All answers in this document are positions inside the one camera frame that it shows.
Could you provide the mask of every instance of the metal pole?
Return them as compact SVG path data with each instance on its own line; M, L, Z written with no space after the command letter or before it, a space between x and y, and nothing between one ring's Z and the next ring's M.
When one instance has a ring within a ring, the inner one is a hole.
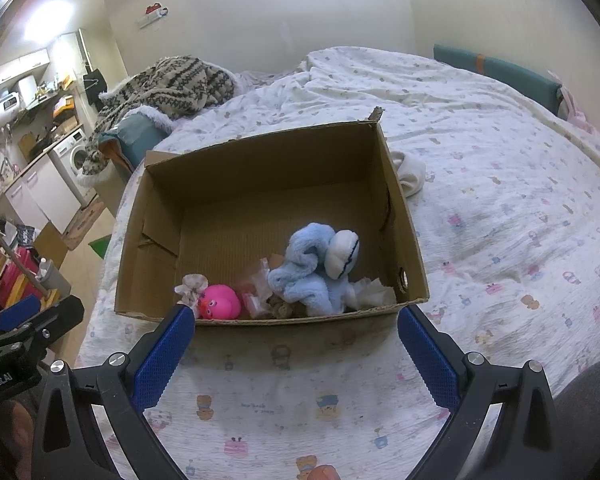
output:
M2 238L1 232L0 232L0 245L6 251L6 253L9 256L9 258L11 259L11 261L14 264L16 264L16 267L18 267L20 269L20 272L22 272L25 275L25 277L29 280L29 282L40 293L42 293L42 295L45 297L45 299L47 299L49 297L50 292L48 290L46 290L46 288L38 281L35 274L33 274L33 272L31 272L29 269L27 269L27 267L25 267L23 265L23 263L20 261L18 255L16 253L14 253L11 250L11 248L8 246L7 242L4 241L4 238Z

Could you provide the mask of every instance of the door mat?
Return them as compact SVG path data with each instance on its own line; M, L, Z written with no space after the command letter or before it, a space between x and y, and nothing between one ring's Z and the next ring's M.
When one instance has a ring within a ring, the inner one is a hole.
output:
M93 226L93 223L98 219L105 207L104 202L99 197L96 197L87 207L76 213L69 227L62 234L62 241L70 251L73 251L80 245L80 242L87 232L89 232L89 229L91 229L91 226Z

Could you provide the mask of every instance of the blue plush toy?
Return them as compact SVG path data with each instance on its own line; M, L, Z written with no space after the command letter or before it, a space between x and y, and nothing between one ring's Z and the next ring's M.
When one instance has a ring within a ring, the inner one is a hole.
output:
M287 303L303 303L309 316L341 314L356 304L348 274L359 248L353 231L311 223L291 236L285 262L269 273L269 286Z

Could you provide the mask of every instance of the blue gripper pad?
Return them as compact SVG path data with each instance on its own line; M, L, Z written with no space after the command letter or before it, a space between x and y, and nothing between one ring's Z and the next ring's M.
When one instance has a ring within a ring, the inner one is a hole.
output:
M189 345L195 329L193 311L185 305L175 314L165 328L162 323L155 332L163 329L162 336L148 351L134 375L132 404L138 412L158 404L180 358Z
M40 312L40 300L33 294L0 312L0 332L10 332Z
M460 405L458 374L409 307L398 314L398 336L435 403L453 413Z

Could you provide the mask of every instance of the patterned bedsheet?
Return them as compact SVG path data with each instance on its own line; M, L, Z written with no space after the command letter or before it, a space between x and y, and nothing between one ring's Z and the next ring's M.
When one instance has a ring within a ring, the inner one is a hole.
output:
M600 147L513 89L429 59L366 48L310 54L296 73L180 120L158 145L187 152L294 126L366 118L427 165L409 199L431 298L423 311L495 364L542 362L554 393L600 360ZM113 314L127 187L78 365L153 325ZM189 478L404 478L447 412L385 316L312 326L201 328L145 413ZM132 478L102 413L120 472ZM490 412L484 430L493 427ZM474 449L480 452L480 446Z

